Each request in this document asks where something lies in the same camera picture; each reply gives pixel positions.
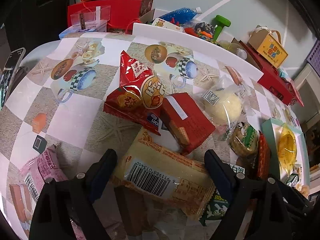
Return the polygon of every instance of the metal screw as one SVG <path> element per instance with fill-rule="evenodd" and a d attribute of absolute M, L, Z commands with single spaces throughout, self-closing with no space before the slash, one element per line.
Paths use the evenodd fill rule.
<path fill-rule="evenodd" d="M 83 179 L 85 177 L 85 173 L 80 172 L 77 174 L 77 179 Z"/>
<path fill-rule="evenodd" d="M 52 180 L 53 180 L 53 178 L 48 177 L 48 178 L 46 178 L 44 181 L 45 181 L 46 183 L 50 184 Z"/>
<path fill-rule="evenodd" d="M 243 173 L 240 173 L 240 172 L 237 173 L 236 176 L 237 176 L 238 179 L 244 179 L 244 177 L 245 177 L 245 175 Z"/>
<path fill-rule="evenodd" d="M 268 182 L 271 183 L 271 184 L 274 184 L 276 181 L 274 178 L 268 178 Z"/>

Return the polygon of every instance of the blue bottle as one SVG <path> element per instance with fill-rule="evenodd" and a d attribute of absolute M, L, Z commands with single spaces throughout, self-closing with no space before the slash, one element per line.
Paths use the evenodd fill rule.
<path fill-rule="evenodd" d="M 186 22 L 191 21 L 194 16 L 200 13 L 202 13 L 200 7 L 196 7 L 196 10 L 192 10 L 190 8 L 180 8 L 178 10 L 162 15 L 159 18 L 168 22 L 170 22 L 172 18 L 174 18 L 175 23 L 179 22 L 179 24 L 185 24 Z"/>

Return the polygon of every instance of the yellow packaged snack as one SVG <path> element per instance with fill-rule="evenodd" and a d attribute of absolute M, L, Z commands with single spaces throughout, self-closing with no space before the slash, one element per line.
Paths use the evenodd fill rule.
<path fill-rule="evenodd" d="M 144 128 L 118 162 L 112 176 L 124 185 L 199 220 L 215 186 L 204 164 L 153 142 Z"/>
<path fill-rule="evenodd" d="M 278 158 L 281 167 L 290 176 L 293 170 L 293 165 L 297 159 L 297 144 L 294 133 L 285 124 L 283 126 L 279 145 L 278 145 Z"/>

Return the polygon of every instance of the white bottle cap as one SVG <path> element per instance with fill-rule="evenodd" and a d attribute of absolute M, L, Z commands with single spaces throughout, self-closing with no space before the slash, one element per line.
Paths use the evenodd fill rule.
<path fill-rule="evenodd" d="M 200 7 L 196 7 L 196 11 L 197 11 L 197 13 L 198 13 L 198 14 L 201 14 L 201 13 L 202 13 L 202 11 L 201 11 L 201 8 L 200 8 Z"/>
<path fill-rule="evenodd" d="M 243 49 L 237 49 L 236 50 L 236 55 L 242 59 L 246 59 L 247 58 L 247 52 Z"/>

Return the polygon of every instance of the purple basket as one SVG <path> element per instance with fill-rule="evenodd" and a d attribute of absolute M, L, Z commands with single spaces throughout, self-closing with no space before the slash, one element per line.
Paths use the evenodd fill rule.
<path fill-rule="evenodd" d="M 320 41 L 316 41 L 311 52 L 307 57 L 307 62 L 314 68 L 320 76 Z"/>

